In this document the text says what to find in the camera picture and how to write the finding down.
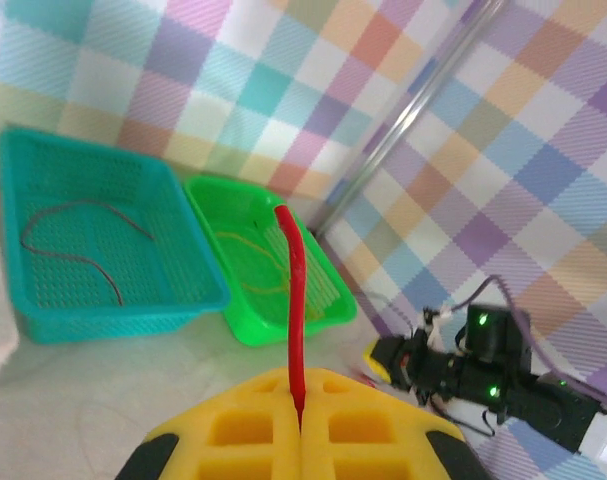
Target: yellow part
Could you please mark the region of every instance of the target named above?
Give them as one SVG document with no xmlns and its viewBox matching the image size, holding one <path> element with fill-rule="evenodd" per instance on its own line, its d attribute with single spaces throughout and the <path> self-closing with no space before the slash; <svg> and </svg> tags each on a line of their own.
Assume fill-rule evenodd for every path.
<svg viewBox="0 0 607 480">
<path fill-rule="evenodd" d="M 306 370 L 299 432 L 286 369 L 272 370 L 153 430 L 179 442 L 159 480 L 449 479 L 426 437 L 453 424 L 355 380 Z"/>
<path fill-rule="evenodd" d="M 381 378 L 385 383 L 392 383 L 392 378 L 390 377 L 390 372 L 385 370 L 383 365 L 372 358 L 372 352 L 374 351 L 374 347 L 376 346 L 376 341 L 372 342 L 365 352 L 363 352 L 363 360 L 370 370 L 372 370 L 378 377 Z"/>
</svg>

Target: dark red wire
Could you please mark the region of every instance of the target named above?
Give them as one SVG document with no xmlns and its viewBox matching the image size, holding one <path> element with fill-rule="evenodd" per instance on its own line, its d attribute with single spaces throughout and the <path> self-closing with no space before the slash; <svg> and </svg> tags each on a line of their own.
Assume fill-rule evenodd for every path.
<svg viewBox="0 0 607 480">
<path fill-rule="evenodd" d="M 279 226 L 290 250 L 290 322 L 287 338 L 287 365 L 290 393 L 299 417 L 299 428 L 305 407 L 305 355 L 303 333 L 305 323 L 305 245 L 301 231 L 290 209 L 279 205 L 274 209 Z"/>
</svg>

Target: yellow wire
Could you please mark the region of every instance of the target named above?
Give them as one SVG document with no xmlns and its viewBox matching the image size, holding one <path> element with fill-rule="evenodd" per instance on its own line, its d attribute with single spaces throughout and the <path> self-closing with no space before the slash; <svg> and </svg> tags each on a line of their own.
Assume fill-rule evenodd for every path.
<svg viewBox="0 0 607 480">
<path fill-rule="evenodd" d="M 274 264 L 274 266 L 279 270 L 279 272 L 281 272 L 281 283 L 282 284 L 278 287 L 262 288 L 262 287 L 255 287 L 253 285 L 248 285 L 247 283 L 241 282 L 241 286 L 244 289 L 246 289 L 252 293 L 259 294 L 259 295 L 273 295 L 275 293 L 288 293 L 289 292 L 290 284 L 289 284 L 289 279 L 287 278 L 287 270 L 276 260 L 276 258 L 274 258 L 274 256 L 270 252 L 268 252 L 266 249 L 258 246 L 254 242 L 251 242 L 247 238 L 239 235 L 238 233 L 216 232 L 216 236 L 219 238 L 232 238 L 232 239 L 237 240 L 237 241 L 247 245 L 248 247 L 256 250 L 257 252 L 262 253 L 263 255 L 268 257 L 270 260 L 272 260 L 272 263 Z M 305 303 L 307 304 L 307 308 L 310 310 L 310 316 L 308 318 L 309 320 L 318 320 L 319 318 L 321 318 L 322 315 L 320 314 L 319 310 L 311 302 L 306 301 Z"/>
</svg>

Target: plaid fabric backdrop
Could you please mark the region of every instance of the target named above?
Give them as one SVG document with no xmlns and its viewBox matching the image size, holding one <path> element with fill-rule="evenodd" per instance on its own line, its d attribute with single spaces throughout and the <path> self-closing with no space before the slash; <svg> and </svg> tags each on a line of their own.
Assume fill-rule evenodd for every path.
<svg viewBox="0 0 607 480">
<path fill-rule="evenodd" d="M 457 3 L 0 0 L 0 129 L 322 199 Z"/>
<path fill-rule="evenodd" d="M 510 3 L 328 241 L 411 315 L 503 275 L 551 356 L 607 392 L 607 0 Z M 500 479 L 603 478 L 520 421 L 477 444 Z"/>
</svg>

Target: silver rod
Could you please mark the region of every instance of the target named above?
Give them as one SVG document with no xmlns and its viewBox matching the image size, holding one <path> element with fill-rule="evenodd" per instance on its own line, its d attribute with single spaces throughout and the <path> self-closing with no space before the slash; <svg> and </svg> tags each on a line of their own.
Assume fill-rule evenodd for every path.
<svg viewBox="0 0 607 480">
<path fill-rule="evenodd" d="M 507 2 L 508 0 L 488 0 L 452 41 L 452 50 L 445 59 L 439 62 L 434 72 L 432 72 L 427 81 L 398 116 L 392 128 L 390 128 L 367 157 L 360 170 L 352 176 L 350 184 L 345 188 L 336 205 L 325 212 L 316 222 L 319 227 L 313 229 L 313 231 L 318 239 L 327 233 L 334 222 L 349 207 L 354 197 L 374 176 L 397 142 L 407 134 L 408 129 L 416 123 L 419 115 L 423 113 L 428 104 L 436 97 L 441 87 L 450 80 L 459 61 L 471 50 L 482 30 L 496 17 L 497 13 Z"/>
</svg>

